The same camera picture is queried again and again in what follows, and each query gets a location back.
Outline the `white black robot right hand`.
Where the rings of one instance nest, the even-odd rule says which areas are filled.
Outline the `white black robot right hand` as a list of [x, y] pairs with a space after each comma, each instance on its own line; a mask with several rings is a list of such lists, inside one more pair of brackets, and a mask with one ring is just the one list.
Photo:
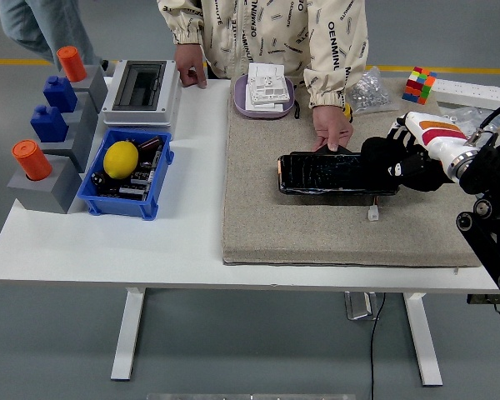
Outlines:
[[387, 136], [393, 138], [395, 133], [405, 132], [417, 140], [431, 159], [442, 164], [444, 173], [455, 183], [478, 153], [457, 125], [438, 115], [408, 112], [396, 119]]

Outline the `person's left hand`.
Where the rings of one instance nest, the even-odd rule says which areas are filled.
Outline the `person's left hand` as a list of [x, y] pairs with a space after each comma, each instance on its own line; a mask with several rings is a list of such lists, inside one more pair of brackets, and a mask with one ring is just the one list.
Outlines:
[[340, 107], [328, 105], [314, 107], [312, 120], [316, 133], [313, 151], [326, 145], [330, 151], [335, 152], [339, 146], [345, 148], [348, 145], [353, 135], [353, 125]]

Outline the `person's right hand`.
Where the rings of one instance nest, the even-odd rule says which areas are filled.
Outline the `person's right hand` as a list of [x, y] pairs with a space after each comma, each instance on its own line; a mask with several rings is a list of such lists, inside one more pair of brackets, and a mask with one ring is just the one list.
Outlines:
[[201, 89], [207, 87], [207, 78], [203, 69], [203, 52], [199, 44], [178, 44], [174, 60], [181, 83], [185, 88], [193, 85]]

